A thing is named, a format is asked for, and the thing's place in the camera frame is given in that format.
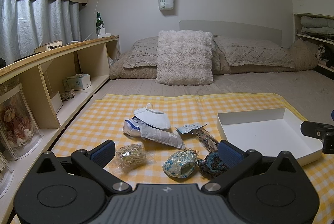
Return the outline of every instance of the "metal screw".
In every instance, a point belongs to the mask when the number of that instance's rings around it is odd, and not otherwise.
[[[116,191],[125,191],[130,186],[126,182],[117,182],[113,184],[113,189]]]
[[[221,186],[216,182],[209,182],[204,186],[204,188],[210,192],[215,192],[221,189]]]

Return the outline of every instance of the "headboard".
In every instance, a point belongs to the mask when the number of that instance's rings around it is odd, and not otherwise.
[[[181,20],[181,30],[211,32],[214,35],[225,35],[244,39],[270,40],[282,45],[282,31],[278,29],[227,21]]]

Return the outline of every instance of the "white n95 mask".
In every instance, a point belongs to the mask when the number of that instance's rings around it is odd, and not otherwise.
[[[139,108],[135,110],[134,115],[141,121],[144,121],[148,125],[158,128],[158,129],[169,129],[170,121],[167,114],[152,109],[152,103],[149,103],[144,108]]]

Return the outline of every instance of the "gray bedsheet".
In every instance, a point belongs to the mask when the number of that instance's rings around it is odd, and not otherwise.
[[[152,79],[111,80],[108,94],[206,95],[221,93],[276,93],[310,121],[334,124],[334,80],[313,70],[279,73],[245,73],[213,76],[214,83],[200,86],[157,84]]]

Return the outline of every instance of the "fluffy white pillow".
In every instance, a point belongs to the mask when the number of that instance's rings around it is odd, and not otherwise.
[[[213,83],[212,37],[212,33],[203,31],[160,31],[156,82],[168,85]]]

